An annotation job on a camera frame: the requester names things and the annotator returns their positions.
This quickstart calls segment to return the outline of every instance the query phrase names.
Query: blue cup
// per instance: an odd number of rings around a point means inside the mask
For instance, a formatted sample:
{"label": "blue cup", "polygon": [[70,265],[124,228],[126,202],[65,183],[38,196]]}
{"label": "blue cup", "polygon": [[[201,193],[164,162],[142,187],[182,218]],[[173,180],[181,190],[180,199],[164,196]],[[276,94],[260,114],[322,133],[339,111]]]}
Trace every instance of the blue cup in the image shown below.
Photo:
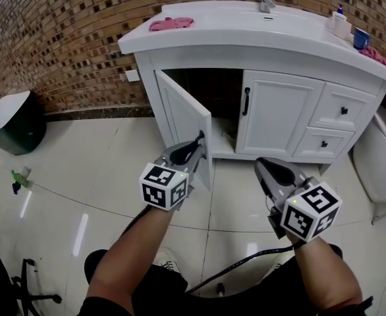
{"label": "blue cup", "polygon": [[362,50],[366,48],[370,43],[370,35],[365,31],[356,28],[354,31],[354,48]]}

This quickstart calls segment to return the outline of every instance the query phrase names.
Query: countertop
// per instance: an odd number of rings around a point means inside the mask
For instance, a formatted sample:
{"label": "countertop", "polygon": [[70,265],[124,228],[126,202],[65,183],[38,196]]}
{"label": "countertop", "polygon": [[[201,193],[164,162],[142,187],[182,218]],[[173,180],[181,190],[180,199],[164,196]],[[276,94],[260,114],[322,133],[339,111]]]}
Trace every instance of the countertop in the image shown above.
{"label": "countertop", "polygon": [[[150,32],[155,20],[191,17],[189,28]],[[119,40],[123,54],[193,45],[247,45],[305,53],[354,66],[386,80],[386,66],[359,54],[326,27],[327,18],[276,6],[271,14],[247,1],[197,1],[165,5],[162,12]]]}

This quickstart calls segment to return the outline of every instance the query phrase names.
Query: trash can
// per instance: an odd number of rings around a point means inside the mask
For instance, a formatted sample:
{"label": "trash can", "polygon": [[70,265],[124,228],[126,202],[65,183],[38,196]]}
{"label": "trash can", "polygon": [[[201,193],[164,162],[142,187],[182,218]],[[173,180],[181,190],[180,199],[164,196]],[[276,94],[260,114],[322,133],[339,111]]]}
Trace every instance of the trash can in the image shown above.
{"label": "trash can", "polygon": [[353,151],[357,174],[375,203],[386,202],[386,109],[379,107]]}
{"label": "trash can", "polygon": [[46,124],[31,92],[0,99],[0,148],[12,155],[24,155],[38,146]]}

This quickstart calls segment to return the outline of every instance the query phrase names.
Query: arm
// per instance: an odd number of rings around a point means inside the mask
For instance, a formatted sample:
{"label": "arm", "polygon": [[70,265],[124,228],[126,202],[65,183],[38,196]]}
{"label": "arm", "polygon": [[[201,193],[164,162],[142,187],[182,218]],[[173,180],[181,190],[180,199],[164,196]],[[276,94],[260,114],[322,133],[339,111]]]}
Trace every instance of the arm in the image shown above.
{"label": "arm", "polygon": [[[298,239],[289,234],[295,243]],[[324,311],[362,303],[362,291],[350,267],[321,238],[295,250],[310,301]]]}
{"label": "arm", "polygon": [[133,315],[133,291],[150,268],[173,213],[152,207],[123,234],[99,263],[87,297],[106,298]]}

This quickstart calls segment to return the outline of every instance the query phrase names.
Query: person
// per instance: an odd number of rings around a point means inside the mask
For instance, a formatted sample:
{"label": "person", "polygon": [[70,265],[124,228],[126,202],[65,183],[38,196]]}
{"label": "person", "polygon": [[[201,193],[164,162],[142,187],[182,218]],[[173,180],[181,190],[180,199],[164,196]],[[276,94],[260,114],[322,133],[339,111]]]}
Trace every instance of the person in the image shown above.
{"label": "person", "polygon": [[[152,207],[110,250],[85,262],[88,315],[364,315],[362,291],[342,251],[317,237],[295,257],[244,292],[223,298],[185,294],[188,286],[171,252],[159,247],[172,211]],[[292,243],[298,238],[289,234]]]}

